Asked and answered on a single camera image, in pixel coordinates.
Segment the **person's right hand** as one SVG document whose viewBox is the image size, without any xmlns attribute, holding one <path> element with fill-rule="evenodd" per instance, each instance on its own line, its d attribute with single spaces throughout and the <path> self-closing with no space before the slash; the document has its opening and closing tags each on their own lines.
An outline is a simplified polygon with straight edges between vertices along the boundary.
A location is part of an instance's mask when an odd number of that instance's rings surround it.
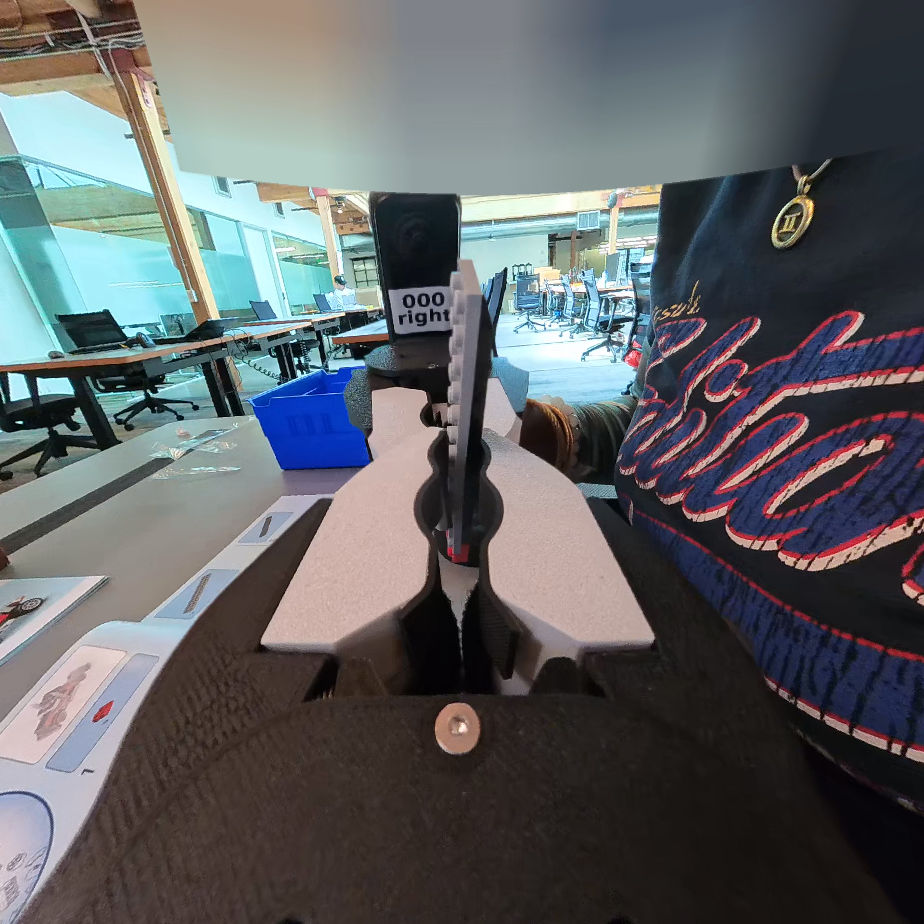
<svg viewBox="0 0 924 924">
<path fill-rule="evenodd" d="M 526 399 L 519 445 L 565 474 L 577 461 L 578 436 L 571 412 L 551 401 Z"/>
</svg>

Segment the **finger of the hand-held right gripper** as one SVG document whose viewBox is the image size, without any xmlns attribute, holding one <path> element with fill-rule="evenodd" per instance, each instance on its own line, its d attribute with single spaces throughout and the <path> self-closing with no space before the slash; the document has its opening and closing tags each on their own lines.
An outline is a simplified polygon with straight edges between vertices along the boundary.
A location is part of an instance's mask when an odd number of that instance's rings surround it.
<svg viewBox="0 0 924 924">
<path fill-rule="evenodd" d="M 522 421 L 514 411 L 501 380 L 490 377 L 484 402 L 483 430 L 491 431 L 518 445 L 521 426 Z"/>
<path fill-rule="evenodd" d="M 443 429 L 433 424 L 432 405 L 419 389 L 383 388 L 372 391 L 371 461 L 421 433 L 433 438 Z"/>
</svg>

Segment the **wooden post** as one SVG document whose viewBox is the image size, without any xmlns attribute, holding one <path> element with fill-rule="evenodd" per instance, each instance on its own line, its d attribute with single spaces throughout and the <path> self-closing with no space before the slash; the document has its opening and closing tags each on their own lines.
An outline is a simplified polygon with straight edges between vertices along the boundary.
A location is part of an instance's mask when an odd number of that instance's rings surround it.
<svg viewBox="0 0 924 924">
<path fill-rule="evenodd" d="M 135 64 L 128 50 L 109 52 L 116 92 L 131 125 L 158 212 L 167 233 L 173 262 L 181 276 L 188 301 L 198 322 L 219 317 L 190 214 L 183 201 L 177 175 L 155 103 L 153 82 Z"/>
</svg>

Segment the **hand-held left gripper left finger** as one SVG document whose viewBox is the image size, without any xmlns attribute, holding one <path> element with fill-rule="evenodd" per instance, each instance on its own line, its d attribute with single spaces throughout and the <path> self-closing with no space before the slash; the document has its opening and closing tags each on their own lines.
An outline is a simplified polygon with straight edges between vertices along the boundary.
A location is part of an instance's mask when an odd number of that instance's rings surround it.
<svg viewBox="0 0 924 924">
<path fill-rule="evenodd" d="M 388 692 L 407 688 L 399 617 L 431 583 L 432 546 L 415 503 L 444 436 L 411 436 L 336 491 L 261 637 L 264 648 L 367 659 Z"/>
</svg>

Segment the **row of office chairs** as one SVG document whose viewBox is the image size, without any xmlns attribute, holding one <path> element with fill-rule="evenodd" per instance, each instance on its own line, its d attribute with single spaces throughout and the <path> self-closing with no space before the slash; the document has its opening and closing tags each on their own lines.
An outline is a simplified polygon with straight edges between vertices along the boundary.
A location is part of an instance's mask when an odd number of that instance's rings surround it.
<svg viewBox="0 0 924 924">
<path fill-rule="evenodd" d="M 641 319 L 641 296 L 629 285 L 597 279 L 594 271 L 563 273 L 553 278 L 522 272 L 514 279 L 515 333 L 552 331 L 559 337 L 586 335 L 582 362 L 606 353 L 610 362 L 624 359 Z"/>
</svg>

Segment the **person's right forearm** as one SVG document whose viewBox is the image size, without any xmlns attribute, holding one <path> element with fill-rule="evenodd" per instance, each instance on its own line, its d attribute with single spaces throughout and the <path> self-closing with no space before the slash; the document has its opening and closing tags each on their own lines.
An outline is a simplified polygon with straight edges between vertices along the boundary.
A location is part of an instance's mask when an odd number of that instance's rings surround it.
<svg viewBox="0 0 924 924">
<path fill-rule="evenodd" d="M 625 395 L 573 406 L 578 423 L 577 462 L 570 473 L 573 481 L 614 484 L 619 451 L 638 403 L 636 396 Z"/>
</svg>

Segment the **person's printed dark shirt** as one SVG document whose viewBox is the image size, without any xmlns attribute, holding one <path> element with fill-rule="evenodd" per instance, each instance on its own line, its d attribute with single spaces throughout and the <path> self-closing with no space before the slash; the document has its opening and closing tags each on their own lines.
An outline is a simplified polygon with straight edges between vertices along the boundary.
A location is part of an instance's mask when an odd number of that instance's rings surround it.
<svg viewBox="0 0 924 924">
<path fill-rule="evenodd" d="M 618 500 L 826 757 L 922 813 L 923 153 L 664 187 Z"/>
</svg>

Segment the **blue plastic bin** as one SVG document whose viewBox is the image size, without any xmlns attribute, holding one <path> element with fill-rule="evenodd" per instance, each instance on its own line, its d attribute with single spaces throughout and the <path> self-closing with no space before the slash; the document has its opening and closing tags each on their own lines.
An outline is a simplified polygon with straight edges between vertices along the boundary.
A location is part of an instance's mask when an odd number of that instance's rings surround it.
<svg viewBox="0 0 924 924">
<path fill-rule="evenodd" d="M 248 401 L 283 470 L 362 468 L 364 432 L 349 418 L 345 389 L 358 366 L 312 372 Z"/>
</svg>

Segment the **long wooden office desk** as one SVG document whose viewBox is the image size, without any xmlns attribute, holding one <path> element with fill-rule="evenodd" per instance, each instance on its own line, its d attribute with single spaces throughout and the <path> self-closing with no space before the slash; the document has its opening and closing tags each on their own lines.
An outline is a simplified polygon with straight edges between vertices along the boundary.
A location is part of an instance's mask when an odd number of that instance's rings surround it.
<svg viewBox="0 0 924 924">
<path fill-rule="evenodd" d="M 201 367 L 210 389 L 214 410 L 218 417 L 245 416 L 239 388 L 233 382 L 230 364 L 235 354 L 232 344 L 270 340 L 271 347 L 284 346 L 294 340 L 294 332 L 312 329 L 317 318 L 287 320 L 275 323 L 246 325 L 220 339 L 198 343 L 184 343 L 152 348 L 120 348 L 96 351 L 82 355 L 65 355 L 62 358 L 27 359 L 1 365 L 1 372 L 38 379 L 64 378 L 73 388 L 79 409 L 89 427 L 92 448 L 106 450 L 118 445 L 119 440 L 108 417 L 101 408 L 92 380 L 111 378 L 127 373 L 142 372 L 148 376 L 168 374 L 175 369 Z"/>
</svg>

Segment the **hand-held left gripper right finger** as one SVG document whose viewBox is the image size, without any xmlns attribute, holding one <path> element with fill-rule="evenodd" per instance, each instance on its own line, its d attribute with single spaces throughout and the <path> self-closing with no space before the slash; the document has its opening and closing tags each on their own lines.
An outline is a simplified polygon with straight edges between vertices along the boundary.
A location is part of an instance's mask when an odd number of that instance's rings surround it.
<svg viewBox="0 0 924 924">
<path fill-rule="evenodd" d="M 487 540 L 488 585 L 521 632 L 502 694 L 526 694 L 542 666 L 591 653 L 644 651 L 651 626 L 591 513 L 566 476 L 514 442 L 484 430 L 488 487 L 500 522 Z"/>
</svg>

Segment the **car cover instruction booklet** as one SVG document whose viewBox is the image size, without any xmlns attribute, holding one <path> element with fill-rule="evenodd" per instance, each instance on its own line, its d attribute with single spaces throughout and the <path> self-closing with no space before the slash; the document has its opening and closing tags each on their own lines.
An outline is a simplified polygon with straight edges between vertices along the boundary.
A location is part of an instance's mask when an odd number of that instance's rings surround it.
<svg viewBox="0 0 924 924">
<path fill-rule="evenodd" d="M 1 664 L 107 583 L 106 576 L 1 580 Z"/>
</svg>

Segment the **black laptop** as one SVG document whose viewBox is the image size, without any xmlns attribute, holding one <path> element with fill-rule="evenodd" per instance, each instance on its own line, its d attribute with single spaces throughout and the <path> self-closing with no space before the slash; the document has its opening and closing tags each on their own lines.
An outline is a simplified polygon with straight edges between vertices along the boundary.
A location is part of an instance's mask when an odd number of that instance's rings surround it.
<svg viewBox="0 0 924 924">
<path fill-rule="evenodd" d="M 209 319 L 194 327 L 191 331 L 179 335 L 156 338 L 156 346 L 168 346 L 184 343 L 198 343 L 220 339 L 228 328 L 227 319 Z"/>
</svg>

